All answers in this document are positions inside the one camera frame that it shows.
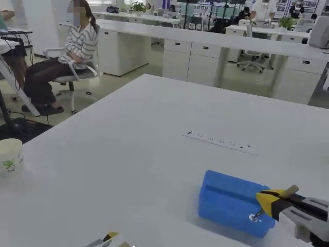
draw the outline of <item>paper cup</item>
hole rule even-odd
[[[22,145],[18,139],[0,141],[0,173],[17,172],[23,169]]]

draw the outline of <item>blue foam block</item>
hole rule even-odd
[[[249,219],[261,206],[255,194],[267,186],[208,170],[199,195],[198,214],[207,220],[264,237],[275,221],[266,214],[257,222]]]

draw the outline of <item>office chair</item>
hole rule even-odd
[[[96,26],[97,26],[96,33],[98,35],[99,31],[100,31],[100,26],[97,24],[96,24]],[[46,58],[49,59],[50,58],[49,53],[54,52],[54,51],[65,51],[65,48],[47,49],[47,50],[43,51],[43,53],[46,56]],[[84,98],[91,99],[94,102],[98,101],[98,98],[94,97],[92,95],[92,93],[89,91],[82,91],[82,90],[75,91],[74,82],[75,81],[79,82],[80,80],[84,80],[84,79],[97,78],[100,75],[99,67],[94,60],[94,56],[91,59],[86,60],[88,69],[86,70],[86,72],[81,73],[79,75],[77,75],[76,71],[73,68],[74,63],[75,63],[74,60],[69,63],[69,67],[73,73],[72,76],[59,77],[59,78],[54,79],[54,81],[53,81],[53,82],[60,83],[61,85],[66,85],[68,83],[69,90],[60,90],[56,96],[57,96],[58,100],[60,100],[61,98],[64,98],[64,97],[69,97],[71,99],[72,115],[75,115],[78,113],[78,111],[75,109],[75,96],[79,95]]]
[[[247,37],[252,37],[252,30],[251,30],[251,25],[247,25]],[[242,70],[246,70],[248,67],[254,67],[259,69],[259,73],[261,74],[265,67],[263,67],[259,62],[259,58],[262,55],[262,52],[257,52],[257,51],[250,51],[250,50],[245,50],[244,54],[247,56],[251,56],[251,61],[244,61],[244,62],[239,62],[237,63],[237,67],[240,67],[242,65]]]

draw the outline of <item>chair armrest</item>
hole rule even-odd
[[[97,75],[100,76],[99,66],[95,63],[94,58],[87,59],[87,60],[85,60],[85,62],[86,62],[86,63],[87,63],[87,62],[91,62],[91,63],[93,64],[93,66],[94,66],[93,69],[96,71]]]
[[[85,61],[86,63],[87,63],[87,62],[91,62],[91,63],[93,63],[93,66],[94,66],[93,69],[96,71],[97,76],[100,75],[100,73],[99,73],[99,68],[98,68],[98,66],[96,65],[94,59],[87,59],[87,60],[84,60],[84,61]],[[77,63],[77,62],[76,62],[75,60],[71,60],[71,61],[68,63],[68,66],[70,67],[70,69],[71,69],[73,75],[76,77],[77,81],[80,81],[80,78],[79,78],[79,76],[78,76],[76,70],[75,70],[74,67],[73,67],[73,65],[76,64],[76,63]]]
[[[47,50],[44,50],[43,51],[43,54],[45,55],[45,57],[47,58],[47,59],[49,59],[50,58],[50,56],[48,55],[50,52],[52,52],[52,51],[63,51],[63,50],[65,50],[65,47],[62,47],[62,48],[53,48],[53,49],[47,49]]]

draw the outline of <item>power strip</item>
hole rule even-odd
[[[195,140],[201,140],[203,142],[215,144],[215,145],[218,145],[221,147],[234,149],[234,150],[237,150],[237,151],[240,151],[243,153],[258,155],[253,151],[253,149],[251,148],[250,145],[240,144],[237,142],[232,142],[230,140],[224,140],[224,139],[221,139],[214,135],[204,134],[203,132],[188,131],[185,134],[182,134],[182,136],[185,136],[185,137],[188,137],[191,139],[195,139]]]

